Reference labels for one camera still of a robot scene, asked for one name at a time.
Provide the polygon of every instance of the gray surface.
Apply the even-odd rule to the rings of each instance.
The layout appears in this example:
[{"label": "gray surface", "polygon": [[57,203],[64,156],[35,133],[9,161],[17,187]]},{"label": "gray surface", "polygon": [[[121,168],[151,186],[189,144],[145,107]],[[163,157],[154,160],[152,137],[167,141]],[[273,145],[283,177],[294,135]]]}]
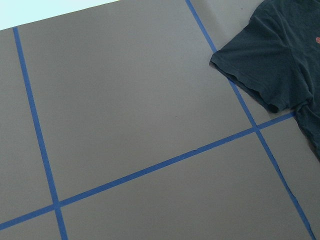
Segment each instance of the gray surface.
[{"label": "gray surface", "polygon": [[2,223],[52,204],[12,29],[0,32],[0,89]]},{"label": "gray surface", "polygon": [[52,211],[0,231],[0,239],[59,240],[61,237],[55,213]]},{"label": "gray surface", "polygon": [[61,200],[250,128],[184,0],[121,0],[19,32]]},{"label": "gray surface", "polygon": [[320,239],[320,162],[296,121],[288,119],[262,131],[279,167]]},{"label": "gray surface", "polygon": [[[191,2],[219,50],[249,23],[251,15],[262,0],[191,0]],[[243,90],[240,89],[240,93],[257,124],[290,112],[289,109],[277,114],[268,112]]]},{"label": "gray surface", "polygon": [[70,240],[310,238],[255,134],[62,212]]}]

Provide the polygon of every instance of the navy t-shirt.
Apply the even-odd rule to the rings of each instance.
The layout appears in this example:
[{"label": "navy t-shirt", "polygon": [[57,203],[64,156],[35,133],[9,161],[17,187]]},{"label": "navy t-shirt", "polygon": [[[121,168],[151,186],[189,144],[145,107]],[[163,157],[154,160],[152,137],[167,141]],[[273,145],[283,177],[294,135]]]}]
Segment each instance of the navy t-shirt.
[{"label": "navy t-shirt", "polygon": [[211,62],[267,110],[295,109],[320,157],[320,0],[265,0]]}]

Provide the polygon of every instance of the blue tape line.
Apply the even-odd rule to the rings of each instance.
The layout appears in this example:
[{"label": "blue tape line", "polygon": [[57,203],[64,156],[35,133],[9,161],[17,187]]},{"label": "blue tape line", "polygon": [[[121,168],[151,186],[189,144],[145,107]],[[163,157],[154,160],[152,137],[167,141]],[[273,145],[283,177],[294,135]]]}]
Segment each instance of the blue tape line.
[{"label": "blue tape line", "polygon": [[47,178],[48,185],[49,185],[51,199],[52,199],[53,205],[55,207],[55,213],[56,213],[56,218],[58,221],[61,239],[67,240],[68,237],[67,237],[66,227],[65,227],[64,219],[62,218],[62,214],[61,214],[61,210],[60,210],[60,206],[59,206],[58,194],[57,194],[57,190],[56,190],[56,186],[55,186],[55,182],[54,182],[54,177],[52,175],[52,171],[51,171],[51,167],[50,167],[50,163],[49,163],[49,159],[48,159],[48,154],[47,154],[47,150],[46,150],[44,137],[43,137],[41,127],[40,127],[36,104],[35,104],[34,96],[32,93],[32,88],[31,88],[31,83],[30,83],[30,79],[29,79],[29,75],[28,75],[27,65],[26,65],[24,52],[23,52],[23,48],[21,45],[21,40],[20,40],[20,36],[19,36],[19,32],[18,32],[17,27],[13,28],[13,34],[14,34],[16,49],[18,52],[18,57],[19,57],[20,66],[21,66],[21,70],[22,70],[25,90],[26,90],[26,94],[27,94],[27,98],[28,98],[28,102],[29,102],[29,106],[30,106],[31,115],[32,115],[33,125],[34,125],[34,129],[35,129],[35,133],[36,133],[36,138],[38,140],[38,144],[39,144],[39,148],[40,148],[40,153],[41,153],[41,157],[42,157],[42,162],[43,162],[46,178]]},{"label": "blue tape line", "polygon": [[[204,35],[205,39],[207,39],[207,42],[210,45],[212,51],[215,53],[217,51],[217,49],[216,49],[215,45],[213,44],[213,42],[212,42],[208,32],[206,31],[204,25],[202,24],[198,14],[196,13],[196,10],[194,9],[194,7],[191,4],[190,0],[185,0],[185,2],[189,6],[189,8],[190,8],[190,10],[191,10],[196,22],[198,23],[199,27],[201,28],[201,31],[203,32],[203,35]],[[254,118],[252,117],[252,114],[250,113],[250,111],[249,111],[244,99],[242,98],[242,96],[241,96],[238,88],[236,87],[236,85],[230,80],[229,80],[229,82],[230,82],[231,87],[232,87],[235,95],[237,96],[237,98],[238,98],[238,100],[239,100],[239,102],[240,102],[240,104],[241,104],[241,106],[242,106],[247,118],[249,119],[249,121],[250,121],[250,123],[251,123],[251,125],[253,127],[253,130],[255,131],[256,135],[258,136],[258,138],[259,138],[259,140],[260,140],[265,152],[267,153],[270,161],[273,164],[273,167],[275,168],[276,172],[278,173],[278,176],[280,177],[280,179],[281,179],[286,191],[288,192],[288,194],[289,194],[289,196],[290,196],[290,198],[291,198],[296,210],[298,211],[298,213],[299,213],[299,215],[300,215],[300,217],[301,217],[301,219],[303,221],[304,226],[306,227],[310,237],[313,240],[315,240],[316,237],[315,237],[315,235],[314,235],[314,233],[313,233],[313,231],[311,229],[310,223],[309,223],[309,221],[308,221],[303,209],[301,208],[297,198],[294,196],[294,194],[292,193],[291,189],[289,188],[289,186],[288,186],[288,184],[287,184],[287,182],[286,182],[286,180],[285,180],[285,178],[284,178],[284,176],[283,176],[283,174],[282,174],[282,172],[281,172],[281,170],[279,168],[279,165],[278,165],[276,159],[274,158],[271,150],[269,149],[269,147],[268,147],[268,145],[266,143],[266,140],[264,139],[264,137],[261,134],[259,128],[257,127],[257,124],[256,124]]]},{"label": "blue tape line", "polygon": [[1,230],[4,230],[4,229],[7,229],[9,227],[12,227],[14,225],[17,225],[17,224],[20,224],[20,223],[23,223],[27,220],[30,220],[30,219],[33,219],[33,218],[36,218],[38,216],[41,216],[43,214],[46,214],[46,213],[49,213],[51,211],[53,211],[55,208],[53,205],[50,205],[50,206],[46,206],[46,207],[43,207],[41,209],[38,209],[36,211],[33,211],[33,212],[30,212],[28,214],[25,214],[25,215],[22,215],[22,216],[19,216],[19,217],[16,217],[12,220],[9,220],[9,221],[6,221],[4,223],[1,223],[0,224],[0,231]]},{"label": "blue tape line", "polygon": [[67,199],[65,199],[65,200],[62,200],[62,201],[60,202],[60,204],[61,204],[62,207],[63,207],[63,206],[66,206],[66,205],[69,205],[69,204],[72,204],[72,203],[77,202],[77,201],[79,201],[79,200],[81,200],[81,199],[85,199],[85,198],[87,198],[87,197],[90,197],[90,196],[92,196],[92,195],[98,194],[98,193],[100,193],[100,192],[102,192],[102,191],[105,191],[105,190],[107,190],[107,189],[111,189],[111,188],[113,188],[113,187],[115,187],[115,186],[118,186],[118,185],[120,185],[120,184],[126,183],[126,182],[128,182],[128,181],[133,180],[133,179],[139,178],[139,177],[141,177],[141,176],[143,176],[143,175],[152,173],[152,172],[154,172],[154,171],[156,171],[156,170],[162,169],[162,168],[164,168],[164,167],[167,167],[167,166],[169,166],[169,165],[175,164],[175,163],[177,163],[177,162],[180,162],[180,161],[185,160],[185,159],[187,159],[187,158],[190,158],[190,157],[192,157],[192,156],[195,156],[195,155],[198,155],[198,154],[203,153],[203,152],[205,152],[205,151],[211,150],[211,149],[213,149],[213,148],[216,148],[216,147],[218,147],[218,146],[221,146],[221,145],[226,144],[226,143],[228,143],[228,142],[231,142],[231,141],[233,141],[233,140],[242,138],[242,137],[244,137],[244,136],[246,136],[246,135],[252,134],[253,132],[254,132],[253,128],[250,128],[250,129],[241,131],[241,132],[239,132],[239,133],[237,133],[237,134],[234,134],[234,135],[225,137],[225,138],[223,138],[223,139],[221,139],[221,140],[218,140],[218,141],[215,141],[215,142],[210,143],[210,144],[208,144],[208,145],[202,146],[202,147],[200,147],[200,148],[198,148],[198,149],[196,149],[196,150],[189,151],[189,152],[184,153],[184,154],[182,154],[182,155],[180,155],[180,156],[176,156],[176,157],[171,158],[171,159],[169,159],[169,160],[160,162],[160,163],[158,163],[158,164],[156,164],[156,165],[147,167],[147,168],[145,168],[145,169],[143,169],[143,170],[137,171],[137,172],[132,173],[132,174],[130,174],[130,175],[127,175],[127,176],[124,176],[124,177],[119,178],[119,179],[117,179],[117,180],[114,180],[114,181],[112,181],[112,182],[109,182],[109,183],[107,183],[107,184],[98,186],[98,187],[96,187],[96,188],[94,188],[94,189],[85,191],[85,192],[80,193],[80,194],[78,194],[78,195],[75,195],[75,196],[72,196],[72,197],[67,198]]},{"label": "blue tape line", "polygon": [[197,14],[194,6],[192,6],[190,0],[185,0],[185,2],[186,2],[186,4],[188,5],[188,7],[189,7],[189,9],[190,9],[190,11],[191,11],[194,19],[196,20],[196,23],[197,23],[198,26],[200,27],[200,29],[201,29],[201,31],[202,31],[202,33],[203,33],[206,41],[207,41],[208,44],[210,45],[210,48],[211,48],[212,51],[215,53],[215,52],[217,51],[216,46],[215,46],[214,43],[212,42],[212,40],[211,40],[211,38],[210,38],[210,36],[209,36],[209,34],[208,34],[205,26],[202,24],[202,22],[201,22],[201,20],[200,20],[200,18],[199,18],[199,16],[198,16],[198,14]]},{"label": "blue tape line", "polygon": [[290,118],[293,118],[293,117],[295,117],[296,116],[296,112],[289,112],[289,113],[287,113],[287,114],[285,114],[285,115],[282,115],[282,116],[279,116],[279,117],[277,117],[277,118],[275,118],[275,119],[272,119],[272,120],[270,120],[270,121],[267,121],[267,122],[265,122],[265,123],[262,123],[262,124],[260,124],[260,125],[258,125],[257,127],[261,130],[261,129],[265,129],[265,128],[267,128],[267,127],[270,127],[271,125],[274,125],[274,124],[277,124],[277,123],[280,123],[280,122],[282,122],[282,121],[285,121],[285,120],[287,120],[287,119],[290,119]]}]

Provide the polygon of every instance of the floor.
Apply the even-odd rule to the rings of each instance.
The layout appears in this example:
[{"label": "floor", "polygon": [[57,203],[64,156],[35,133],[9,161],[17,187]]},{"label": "floor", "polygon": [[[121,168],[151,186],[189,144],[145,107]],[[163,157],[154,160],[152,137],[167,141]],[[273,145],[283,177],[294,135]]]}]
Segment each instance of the floor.
[{"label": "floor", "polygon": [[0,31],[0,239],[320,239],[294,112],[209,65],[260,2],[120,0]]}]

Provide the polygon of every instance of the sleeve hem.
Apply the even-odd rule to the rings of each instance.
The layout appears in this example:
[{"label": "sleeve hem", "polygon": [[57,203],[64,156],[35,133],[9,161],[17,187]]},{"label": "sleeve hem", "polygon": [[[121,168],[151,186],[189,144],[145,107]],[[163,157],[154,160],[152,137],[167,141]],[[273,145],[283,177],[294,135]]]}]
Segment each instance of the sleeve hem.
[{"label": "sleeve hem", "polygon": [[268,111],[277,113],[287,108],[281,100],[269,94],[271,91],[265,85],[225,62],[217,53],[212,55],[210,62],[220,73],[242,88]]}]

